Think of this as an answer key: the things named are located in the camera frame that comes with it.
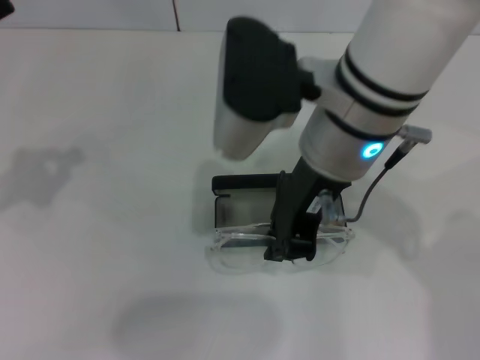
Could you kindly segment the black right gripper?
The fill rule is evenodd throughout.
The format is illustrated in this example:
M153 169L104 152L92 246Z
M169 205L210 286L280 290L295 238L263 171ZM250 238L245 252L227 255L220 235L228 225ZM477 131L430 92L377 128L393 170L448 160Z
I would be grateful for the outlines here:
M277 195L268 232L274 240L264 252L267 261L294 261L305 258L312 261L317 252L317 231L322 216L307 210L321 191L332 192L336 199L351 185L336 181L313 170L300 158L291 173L283 174L277 183ZM295 237L295 252L292 238Z

